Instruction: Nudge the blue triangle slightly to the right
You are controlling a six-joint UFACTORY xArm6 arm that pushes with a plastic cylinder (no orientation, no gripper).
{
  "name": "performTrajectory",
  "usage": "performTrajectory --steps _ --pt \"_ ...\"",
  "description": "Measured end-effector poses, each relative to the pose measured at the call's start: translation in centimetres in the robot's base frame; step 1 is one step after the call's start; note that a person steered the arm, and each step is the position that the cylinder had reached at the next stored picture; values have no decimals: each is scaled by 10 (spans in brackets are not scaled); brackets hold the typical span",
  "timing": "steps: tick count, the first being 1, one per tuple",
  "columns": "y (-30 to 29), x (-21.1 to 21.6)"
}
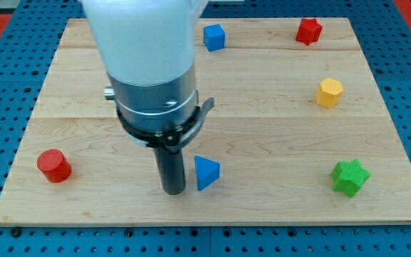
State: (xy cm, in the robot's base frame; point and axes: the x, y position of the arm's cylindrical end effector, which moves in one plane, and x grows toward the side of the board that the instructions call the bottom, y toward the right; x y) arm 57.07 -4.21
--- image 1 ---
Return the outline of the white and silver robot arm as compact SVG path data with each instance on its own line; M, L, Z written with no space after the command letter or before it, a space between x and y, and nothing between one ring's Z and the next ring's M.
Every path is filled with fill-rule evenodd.
M205 0L83 0L111 85L105 96L130 138L152 148L163 190L186 187L182 149L214 98L198 103L195 25Z

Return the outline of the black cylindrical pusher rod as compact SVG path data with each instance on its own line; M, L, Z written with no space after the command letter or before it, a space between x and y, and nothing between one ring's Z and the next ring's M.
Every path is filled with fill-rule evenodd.
M163 190L170 195L177 195L186 187L186 175L182 151L171 152L164 148L154 150Z

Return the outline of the black clamp ring mount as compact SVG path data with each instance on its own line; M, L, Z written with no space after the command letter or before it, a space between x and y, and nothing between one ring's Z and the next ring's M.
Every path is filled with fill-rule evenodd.
M123 114L117 110L118 120L128 134L128 137L140 147L162 148L169 153L177 153L188 145L201 130L208 112L214 107L215 99L210 97L201 107L194 108L193 115L187 121L164 132L146 132L138 130L123 118Z

